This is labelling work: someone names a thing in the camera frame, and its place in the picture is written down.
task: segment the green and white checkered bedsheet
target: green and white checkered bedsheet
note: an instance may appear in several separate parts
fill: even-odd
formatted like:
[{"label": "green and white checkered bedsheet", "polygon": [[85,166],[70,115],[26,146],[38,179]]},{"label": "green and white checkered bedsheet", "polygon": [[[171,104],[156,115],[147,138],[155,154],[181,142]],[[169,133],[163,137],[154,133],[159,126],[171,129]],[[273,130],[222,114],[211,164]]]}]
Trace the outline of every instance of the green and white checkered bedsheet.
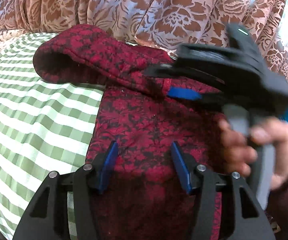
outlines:
[{"label": "green and white checkered bedsheet", "polygon": [[[0,52],[0,231],[7,239],[50,171],[84,164],[103,95],[102,86],[49,84],[36,74],[33,55],[55,35],[25,34]],[[74,239],[71,195],[68,205]]]}]

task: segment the red floral fabric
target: red floral fabric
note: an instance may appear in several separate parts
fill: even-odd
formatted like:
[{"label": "red floral fabric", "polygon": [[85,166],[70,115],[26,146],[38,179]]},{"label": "red floral fabric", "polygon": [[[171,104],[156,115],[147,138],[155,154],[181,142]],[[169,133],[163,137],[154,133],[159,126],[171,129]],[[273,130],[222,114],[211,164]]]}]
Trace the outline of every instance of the red floral fabric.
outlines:
[{"label": "red floral fabric", "polygon": [[[150,64],[169,63],[165,51],[116,41],[92,25],[76,25],[38,48],[36,72],[49,82],[106,83],[86,162],[117,140],[119,156],[109,189],[91,201],[103,239],[185,239],[194,197],[181,189],[171,142],[216,167],[219,131],[214,113],[168,98],[170,86],[214,90],[189,80],[148,78]],[[212,240],[218,238],[217,195]]]}]

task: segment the hand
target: hand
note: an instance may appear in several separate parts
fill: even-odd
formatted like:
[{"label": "hand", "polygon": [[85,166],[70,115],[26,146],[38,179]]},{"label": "hand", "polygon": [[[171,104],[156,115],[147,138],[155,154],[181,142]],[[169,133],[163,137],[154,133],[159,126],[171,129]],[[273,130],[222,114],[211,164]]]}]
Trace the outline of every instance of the hand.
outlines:
[{"label": "hand", "polygon": [[[239,172],[247,177],[251,173],[248,164],[256,161],[256,151],[247,146],[247,139],[241,133],[231,130],[224,119],[219,121],[222,130],[221,142],[224,146],[223,157],[226,160],[226,171]],[[257,145],[273,143],[276,149],[275,172],[271,181],[271,190],[279,188],[288,179],[288,123],[275,117],[250,129],[250,138]]]}]

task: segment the floral curtain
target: floral curtain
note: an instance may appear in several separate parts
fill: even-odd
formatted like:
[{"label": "floral curtain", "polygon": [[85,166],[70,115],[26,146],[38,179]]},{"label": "floral curtain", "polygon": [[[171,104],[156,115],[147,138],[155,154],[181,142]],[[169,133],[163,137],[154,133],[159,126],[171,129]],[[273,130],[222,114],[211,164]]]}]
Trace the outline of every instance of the floral curtain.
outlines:
[{"label": "floral curtain", "polygon": [[288,80],[279,34],[287,0],[0,0],[0,30],[61,32],[93,24],[116,39],[174,53],[182,42],[227,46],[225,24],[243,23],[268,67]]}]

